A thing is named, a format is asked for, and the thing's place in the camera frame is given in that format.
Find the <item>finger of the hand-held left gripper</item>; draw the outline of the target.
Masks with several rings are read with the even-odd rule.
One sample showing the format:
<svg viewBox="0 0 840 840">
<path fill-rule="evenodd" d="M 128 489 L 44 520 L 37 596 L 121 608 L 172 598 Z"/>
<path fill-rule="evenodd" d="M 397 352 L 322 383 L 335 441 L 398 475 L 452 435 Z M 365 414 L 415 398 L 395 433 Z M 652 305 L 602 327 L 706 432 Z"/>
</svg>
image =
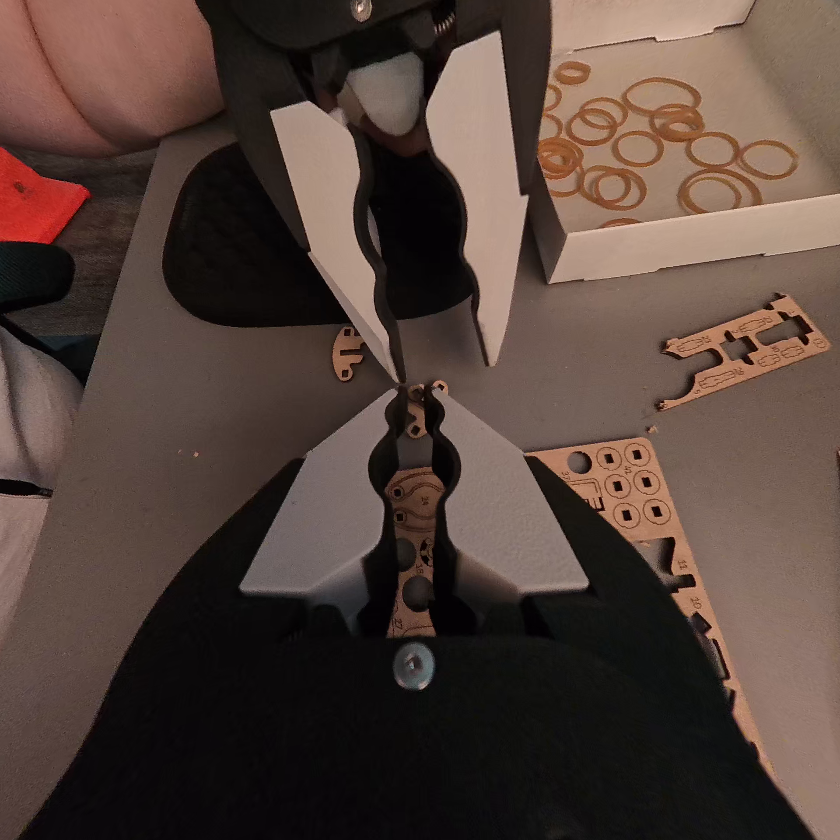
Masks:
<svg viewBox="0 0 840 840">
<path fill-rule="evenodd" d="M 370 201 L 371 149 L 343 112 L 309 101 L 270 112 L 308 240 L 308 253 L 368 349 L 397 383 L 403 350 L 386 296 L 386 267 Z"/>
<path fill-rule="evenodd" d="M 510 317 L 528 198 L 520 191 L 501 33 L 456 47 L 426 107 L 434 157 L 465 209 L 463 257 L 476 283 L 474 318 L 488 366 Z"/>
</svg>

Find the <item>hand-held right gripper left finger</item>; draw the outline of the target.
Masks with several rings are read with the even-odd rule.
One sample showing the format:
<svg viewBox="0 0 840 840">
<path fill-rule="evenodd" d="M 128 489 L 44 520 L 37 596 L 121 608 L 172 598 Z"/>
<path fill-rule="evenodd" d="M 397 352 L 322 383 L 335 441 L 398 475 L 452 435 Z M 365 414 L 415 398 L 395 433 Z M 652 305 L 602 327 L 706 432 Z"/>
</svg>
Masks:
<svg viewBox="0 0 840 840">
<path fill-rule="evenodd" d="M 385 634 L 398 565 L 392 499 L 403 389 L 390 390 L 302 460 L 239 590 L 331 606 L 364 634 Z"/>
</svg>

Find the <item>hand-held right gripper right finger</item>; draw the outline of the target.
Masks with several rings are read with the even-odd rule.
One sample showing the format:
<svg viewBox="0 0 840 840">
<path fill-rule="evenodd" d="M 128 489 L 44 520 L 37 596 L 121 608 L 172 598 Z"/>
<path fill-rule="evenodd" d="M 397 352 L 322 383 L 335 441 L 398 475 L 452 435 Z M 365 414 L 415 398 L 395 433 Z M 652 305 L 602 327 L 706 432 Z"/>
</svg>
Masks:
<svg viewBox="0 0 840 840">
<path fill-rule="evenodd" d="M 436 509 L 434 609 L 476 621 L 493 606 L 584 592 L 589 581 L 522 450 L 432 386 L 425 421 Z"/>
</svg>

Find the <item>large wooden parts sheet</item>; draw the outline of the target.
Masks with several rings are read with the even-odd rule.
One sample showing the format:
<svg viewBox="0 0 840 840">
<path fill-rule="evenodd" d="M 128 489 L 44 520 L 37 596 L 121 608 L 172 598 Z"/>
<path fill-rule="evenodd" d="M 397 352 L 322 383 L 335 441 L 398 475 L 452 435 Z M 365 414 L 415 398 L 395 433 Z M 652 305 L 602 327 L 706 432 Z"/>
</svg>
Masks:
<svg viewBox="0 0 840 840">
<path fill-rule="evenodd" d="M 698 635 L 739 728 L 777 781 L 653 444 L 635 437 L 534 454 L 645 557 Z M 425 464 L 417 461 L 413 469 L 399 470 L 387 487 L 398 568 L 389 637 L 435 635 L 427 605 L 433 592 L 435 513 L 444 487 L 430 459 L 427 455 Z"/>
</svg>

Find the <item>small square-holed wooden part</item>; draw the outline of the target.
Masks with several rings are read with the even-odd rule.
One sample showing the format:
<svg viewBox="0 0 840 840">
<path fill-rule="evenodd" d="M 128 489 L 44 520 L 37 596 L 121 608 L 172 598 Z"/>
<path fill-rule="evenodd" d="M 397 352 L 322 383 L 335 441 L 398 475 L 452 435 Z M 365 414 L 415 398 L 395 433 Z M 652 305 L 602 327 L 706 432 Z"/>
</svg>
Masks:
<svg viewBox="0 0 840 840">
<path fill-rule="evenodd" d="M 406 434 L 411 439 L 434 436 L 444 418 L 442 395 L 448 394 L 448 384 L 443 380 L 417 383 L 407 390 L 408 419 Z"/>
</svg>

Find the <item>small curved wooden part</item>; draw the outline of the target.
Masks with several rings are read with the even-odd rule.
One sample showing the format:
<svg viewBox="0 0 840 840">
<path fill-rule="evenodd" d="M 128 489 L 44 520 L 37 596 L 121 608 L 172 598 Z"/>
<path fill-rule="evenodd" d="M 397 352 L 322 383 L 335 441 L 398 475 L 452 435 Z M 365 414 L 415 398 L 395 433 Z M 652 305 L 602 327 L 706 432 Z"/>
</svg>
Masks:
<svg viewBox="0 0 840 840">
<path fill-rule="evenodd" d="M 353 378 L 354 366 L 364 361 L 364 339 L 351 325 L 343 326 L 332 345 L 332 368 L 341 382 Z"/>
</svg>

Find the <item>narrow wooden parts strip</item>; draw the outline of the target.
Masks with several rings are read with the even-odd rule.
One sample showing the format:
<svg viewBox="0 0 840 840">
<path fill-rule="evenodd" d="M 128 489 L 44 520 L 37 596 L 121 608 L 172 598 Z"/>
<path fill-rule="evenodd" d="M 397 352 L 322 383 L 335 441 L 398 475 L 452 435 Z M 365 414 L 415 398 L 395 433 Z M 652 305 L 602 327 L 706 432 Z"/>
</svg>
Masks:
<svg viewBox="0 0 840 840">
<path fill-rule="evenodd" d="M 799 327 L 801 333 L 771 343 L 761 340 L 763 333 L 787 322 Z M 662 413 L 692 403 L 831 348 L 831 342 L 795 300 L 778 294 L 763 308 L 682 338 L 668 339 L 661 350 L 663 354 L 685 361 L 711 353 L 717 364 L 695 373 L 686 394 L 661 400 L 656 409 Z"/>
</svg>

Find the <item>person's left forearm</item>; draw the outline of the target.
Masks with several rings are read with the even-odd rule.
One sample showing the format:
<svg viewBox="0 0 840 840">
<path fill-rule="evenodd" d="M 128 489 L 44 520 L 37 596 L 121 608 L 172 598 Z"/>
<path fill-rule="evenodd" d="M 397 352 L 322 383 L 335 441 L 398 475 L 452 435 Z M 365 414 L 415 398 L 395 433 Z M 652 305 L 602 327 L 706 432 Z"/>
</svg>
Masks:
<svg viewBox="0 0 840 840">
<path fill-rule="evenodd" d="M 2 146 L 111 157 L 223 109 L 193 1 L 1 2 Z"/>
</svg>

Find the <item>pile of tan rubber bands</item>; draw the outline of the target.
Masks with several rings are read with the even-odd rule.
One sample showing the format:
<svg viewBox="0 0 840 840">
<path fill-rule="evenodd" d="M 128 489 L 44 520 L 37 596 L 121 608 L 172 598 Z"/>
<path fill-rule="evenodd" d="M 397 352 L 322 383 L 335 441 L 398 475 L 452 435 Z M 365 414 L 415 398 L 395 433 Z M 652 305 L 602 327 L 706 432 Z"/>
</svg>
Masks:
<svg viewBox="0 0 840 840">
<path fill-rule="evenodd" d="M 568 58 L 551 69 L 538 162 L 570 226 L 610 229 L 776 201 L 802 144 L 744 128 L 705 83 Z"/>
</svg>

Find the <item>black textured pad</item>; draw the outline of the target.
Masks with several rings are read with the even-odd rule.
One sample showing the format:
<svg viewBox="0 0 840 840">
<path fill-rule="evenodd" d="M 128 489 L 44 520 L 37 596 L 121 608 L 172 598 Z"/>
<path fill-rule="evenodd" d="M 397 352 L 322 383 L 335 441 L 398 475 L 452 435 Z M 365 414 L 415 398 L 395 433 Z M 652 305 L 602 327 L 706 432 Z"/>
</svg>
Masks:
<svg viewBox="0 0 840 840">
<path fill-rule="evenodd" d="M 423 152 L 393 153 L 370 140 L 371 211 L 399 320 L 436 314 L 472 294 L 458 253 L 454 188 Z M 164 244 L 173 298 L 193 316 L 236 328 L 350 321 L 252 172 L 238 143 L 208 155 L 187 177 Z"/>
</svg>

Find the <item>white cardboard box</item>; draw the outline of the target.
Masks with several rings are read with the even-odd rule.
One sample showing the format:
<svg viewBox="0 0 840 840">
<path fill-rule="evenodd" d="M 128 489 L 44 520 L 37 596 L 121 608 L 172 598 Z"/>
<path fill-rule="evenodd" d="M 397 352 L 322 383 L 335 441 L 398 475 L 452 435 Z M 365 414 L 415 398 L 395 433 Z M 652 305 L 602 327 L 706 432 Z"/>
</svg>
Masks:
<svg viewBox="0 0 840 840">
<path fill-rule="evenodd" d="M 838 245 L 838 2 L 552 2 L 548 282 Z"/>
</svg>

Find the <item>orange cloth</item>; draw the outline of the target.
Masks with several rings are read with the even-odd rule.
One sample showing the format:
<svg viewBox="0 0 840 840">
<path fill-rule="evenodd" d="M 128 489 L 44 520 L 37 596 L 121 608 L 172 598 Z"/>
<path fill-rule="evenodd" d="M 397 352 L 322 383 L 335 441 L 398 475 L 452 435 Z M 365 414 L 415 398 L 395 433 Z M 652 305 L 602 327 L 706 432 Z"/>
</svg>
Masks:
<svg viewBox="0 0 840 840">
<path fill-rule="evenodd" d="M 1 149 L 1 241 L 51 245 L 90 198 L 78 184 L 39 175 Z"/>
</svg>

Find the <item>person's white shirt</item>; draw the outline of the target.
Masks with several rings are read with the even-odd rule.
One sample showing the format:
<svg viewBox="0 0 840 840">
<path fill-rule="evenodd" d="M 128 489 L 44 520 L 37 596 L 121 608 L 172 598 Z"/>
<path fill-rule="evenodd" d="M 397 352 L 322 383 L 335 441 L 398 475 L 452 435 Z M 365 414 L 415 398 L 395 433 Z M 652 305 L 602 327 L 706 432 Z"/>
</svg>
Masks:
<svg viewBox="0 0 840 840">
<path fill-rule="evenodd" d="M 70 441 L 82 386 L 1 329 L 1 638 L 12 622 Z"/>
</svg>

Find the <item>dark teal chair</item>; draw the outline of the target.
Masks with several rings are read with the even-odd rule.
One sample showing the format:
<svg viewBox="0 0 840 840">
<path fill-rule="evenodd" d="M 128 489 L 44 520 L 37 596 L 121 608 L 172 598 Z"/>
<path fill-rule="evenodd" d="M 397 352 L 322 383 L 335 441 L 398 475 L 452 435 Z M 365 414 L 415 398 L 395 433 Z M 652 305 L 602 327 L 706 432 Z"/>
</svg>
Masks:
<svg viewBox="0 0 840 840">
<path fill-rule="evenodd" d="M 81 385 L 88 383 L 99 337 L 70 339 L 56 348 L 20 328 L 8 315 L 65 298 L 76 272 L 72 256 L 56 245 L 29 242 L 1 244 L 1 325 L 25 346 L 59 362 Z"/>
</svg>

